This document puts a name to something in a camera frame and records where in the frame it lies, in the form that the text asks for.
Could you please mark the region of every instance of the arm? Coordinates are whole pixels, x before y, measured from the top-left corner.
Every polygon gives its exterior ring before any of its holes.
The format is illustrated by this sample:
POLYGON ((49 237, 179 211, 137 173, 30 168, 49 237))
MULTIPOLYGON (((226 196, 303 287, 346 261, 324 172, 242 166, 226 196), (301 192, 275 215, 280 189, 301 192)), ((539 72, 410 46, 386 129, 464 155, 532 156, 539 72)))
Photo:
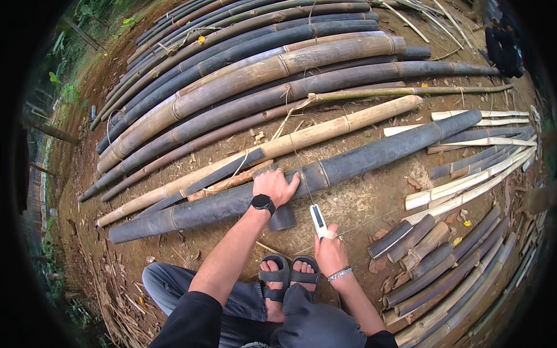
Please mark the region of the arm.
MULTIPOLYGON (((253 181, 253 195, 268 195, 276 208, 292 198, 300 184, 296 173, 288 184, 282 169, 269 170, 253 181)), ((226 233, 207 256, 188 291, 199 291, 215 298, 224 307, 234 283, 250 258, 255 241, 267 224, 271 214, 250 206, 246 214, 226 233)))
MULTIPOLYGON (((314 240, 315 259, 321 272, 330 277, 334 273, 348 266, 348 255, 342 241, 336 237, 336 224, 328 226, 327 235, 319 242, 316 235, 314 240)), ((373 307, 368 297, 358 284, 352 272, 331 281, 331 285, 338 291, 348 309, 348 314, 360 324, 366 336, 375 335, 386 330, 383 320, 373 307)))

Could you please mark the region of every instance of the beaded bracelet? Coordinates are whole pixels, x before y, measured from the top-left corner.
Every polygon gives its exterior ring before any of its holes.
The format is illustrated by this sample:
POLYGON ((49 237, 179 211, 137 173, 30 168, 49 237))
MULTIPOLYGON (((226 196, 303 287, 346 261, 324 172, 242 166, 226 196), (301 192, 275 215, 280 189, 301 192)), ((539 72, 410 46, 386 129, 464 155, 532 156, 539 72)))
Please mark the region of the beaded bracelet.
POLYGON ((346 266, 343 269, 341 269, 340 271, 338 271, 337 273, 334 273, 329 278, 327 278, 327 281, 328 282, 333 281, 337 278, 342 277, 343 275, 347 275, 350 272, 352 272, 352 268, 350 266, 346 266))

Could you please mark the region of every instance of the wooden stake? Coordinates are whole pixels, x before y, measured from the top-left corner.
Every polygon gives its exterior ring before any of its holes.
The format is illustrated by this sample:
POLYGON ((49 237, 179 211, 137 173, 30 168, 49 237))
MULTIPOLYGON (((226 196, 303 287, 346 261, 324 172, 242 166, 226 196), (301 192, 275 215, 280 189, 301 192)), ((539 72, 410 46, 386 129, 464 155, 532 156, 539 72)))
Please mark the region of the wooden stake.
POLYGON ((443 13, 445 14, 445 16, 447 16, 447 18, 449 19, 449 21, 451 22, 451 24, 453 24, 453 26, 455 27, 455 29, 458 31, 458 33, 464 38, 464 41, 466 42, 466 44, 471 48, 474 49, 474 47, 472 47, 472 44, 470 43, 470 41, 468 40, 468 38, 466 37, 466 35, 464 34, 464 32, 462 31, 462 29, 460 29, 460 27, 458 26, 458 24, 456 23, 456 21, 453 19, 453 17, 447 12, 447 10, 441 6, 441 4, 439 4, 437 2, 437 0, 433 0, 433 2, 435 3, 435 5, 441 10, 443 11, 443 13))
POLYGON ((381 1, 381 4, 385 5, 385 7, 387 7, 389 10, 393 11, 394 14, 396 14, 400 19, 402 19, 402 21, 404 23, 408 24, 410 26, 410 28, 412 28, 416 32, 416 34, 418 34, 426 43, 429 43, 429 40, 427 39, 427 37, 424 34, 422 34, 422 32, 420 30, 418 30, 418 28, 416 28, 414 26, 414 24, 410 23, 409 20, 404 18, 404 16, 402 14, 398 13, 398 11, 395 10, 394 8, 392 8, 389 4, 387 4, 386 2, 384 2, 382 0, 380 0, 380 1, 381 1))

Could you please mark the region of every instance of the yellow leaf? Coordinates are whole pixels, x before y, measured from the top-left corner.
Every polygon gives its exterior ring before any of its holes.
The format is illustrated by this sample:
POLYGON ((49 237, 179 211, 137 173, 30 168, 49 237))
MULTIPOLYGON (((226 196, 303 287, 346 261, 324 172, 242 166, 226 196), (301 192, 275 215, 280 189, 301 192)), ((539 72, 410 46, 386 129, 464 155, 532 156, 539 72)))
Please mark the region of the yellow leaf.
POLYGON ((452 244, 453 244, 453 246, 455 247, 455 246, 457 246, 461 241, 462 241, 462 237, 458 237, 457 239, 455 239, 455 240, 452 242, 452 244))

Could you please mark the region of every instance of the foot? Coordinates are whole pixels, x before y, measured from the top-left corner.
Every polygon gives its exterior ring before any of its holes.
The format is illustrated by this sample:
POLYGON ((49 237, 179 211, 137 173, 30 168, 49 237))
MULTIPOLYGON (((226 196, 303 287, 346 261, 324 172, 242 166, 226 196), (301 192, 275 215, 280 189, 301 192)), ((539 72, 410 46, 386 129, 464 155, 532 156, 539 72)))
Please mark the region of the foot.
MULTIPOLYGON (((279 266, 273 260, 261 262, 260 267, 263 271, 266 272, 279 270, 279 266)), ((265 282, 265 285, 268 286, 271 290, 282 289, 282 282, 265 282)), ((270 298, 266 298, 265 307, 267 307, 267 321, 284 322, 284 314, 282 313, 282 302, 271 301, 270 298)))
MULTIPOLYGON (((315 273, 315 270, 311 268, 311 265, 307 264, 307 262, 296 261, 292 265, 292 269, 294 271, 302 272, 302 273, 315 273)), ((299 282, 290 282, 290 286, 299 283, 299 282)), ((303 287, 305 287, 309 292, 314 291, 317 287, 317 284, 312 283, 299 283, 303 287)))

